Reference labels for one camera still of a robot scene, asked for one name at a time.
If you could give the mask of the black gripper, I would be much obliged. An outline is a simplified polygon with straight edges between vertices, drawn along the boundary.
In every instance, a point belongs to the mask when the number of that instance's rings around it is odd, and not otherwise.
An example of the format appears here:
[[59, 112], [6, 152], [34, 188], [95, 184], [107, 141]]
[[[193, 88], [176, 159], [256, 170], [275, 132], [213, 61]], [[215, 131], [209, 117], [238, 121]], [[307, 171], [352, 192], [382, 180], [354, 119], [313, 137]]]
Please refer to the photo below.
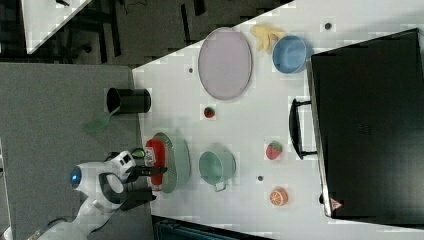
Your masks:
[[167, 167], [146, 167], [144, 169], [141, 166], [135, 166], [129, 168], [126, 173], [128, 174], [127, 183], [135, 182], [140, 176], [144, 176], [146, 171], [148, 174], [163, 174], [166, 173], [168, 168]]

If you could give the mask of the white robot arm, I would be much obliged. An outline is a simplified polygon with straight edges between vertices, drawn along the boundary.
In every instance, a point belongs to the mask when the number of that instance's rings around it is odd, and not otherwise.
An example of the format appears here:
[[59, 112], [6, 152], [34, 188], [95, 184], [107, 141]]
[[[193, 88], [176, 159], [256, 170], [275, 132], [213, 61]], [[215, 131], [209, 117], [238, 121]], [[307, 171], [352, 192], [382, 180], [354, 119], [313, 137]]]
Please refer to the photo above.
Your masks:
[[111, 162], [91, 162], [77, 165], [71, 172], [74, 190], [87, 196], [77, 216], [68, 222], [57, 218], [42, 227], [28, 240], [88, 240], [119, 210], [128, 211], [156, 199], [151, 187], [136, 188], [133, 183], [140, 176], [157, 176], [166, 167], [137, 166]]

